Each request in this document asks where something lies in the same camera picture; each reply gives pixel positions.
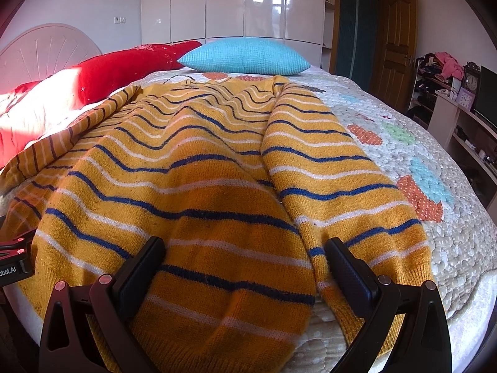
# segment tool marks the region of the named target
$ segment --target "white headboard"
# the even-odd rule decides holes
[[[44,24],[19,35],[0,52],[0,94],[48,76],[88,58],[100,49],[77,28]]]

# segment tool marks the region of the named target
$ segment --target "white quilted bedspread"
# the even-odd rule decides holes
[[[145,86],[178,82],[185,77],[196,81],[222,77],[216,74],[205,77],[191,69],[157,72],[133,84]],[[497,295],[495,224],[456,163],[414,121],[347,78],[331,76],[315,67],[289,78],[330,106],[369,158],[394,183],[403,184],[401,189],[407,189],[408,197],[409,192],[418,193],[419,211],[427,209],[421,220],[447,313],[453,370],[462,371],[481,342]],[[4,214],[2,210],[6,210],[9,198],[0,198],[0,215]],[[309,327],[283,371],[329,372],[345,349],[344,336],[333,313],[318,299]],[[381,370],[387,357],[378,358],[371,371]]]

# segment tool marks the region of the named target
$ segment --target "white cabinet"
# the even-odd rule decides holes
[[[285,39],[285,45],[289,48],[294,49],[302,55],[302,57],[307,60],[311,65],[319,67],[321,64],[321,45],[292,41],[290,39]]]
[[[142,0],[142,43],[171,42],[171,0]]]
[[[205,15],[206,37],[243,36],[244,0],[206,0]]]
[[[286,0],[285,38],[322,42],[325,0]]]
[[[205,0],[171,0],[171,41],[205,38]]]
[[[245,36],[284,37],[284,0],[246,0]]]

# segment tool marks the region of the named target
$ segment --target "light blue pattern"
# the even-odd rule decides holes
[[[453,203],[454,199],[449,189],[419,158],[414,157],[411,160],[409,169],[416,185],[430,200],[435,203],[442,201]]]
[[[299,53],[267,38],[226,38],[207,43],[178,60],[202,72],[291,76],[311,65]]]
[[[361,102],[359,98],[356,98],[352,95],[340,94],[340,97],[342,97],[345,101],[350,102],[351,104],[357,104]]]

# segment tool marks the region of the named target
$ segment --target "clock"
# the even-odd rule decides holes
[[[468,111],[470,111],[474,100],[475,100],[475,94],[471,91],[468,91],[464,87],[461,87],[461,89],[459,90],[459,94],[456,98],[456,102],[459,105],[464,106]]]
[[[461,87],[475,94],[478,92],[480,84],[480,68],[473,62],[468,62],[464,66],[464,76]]]

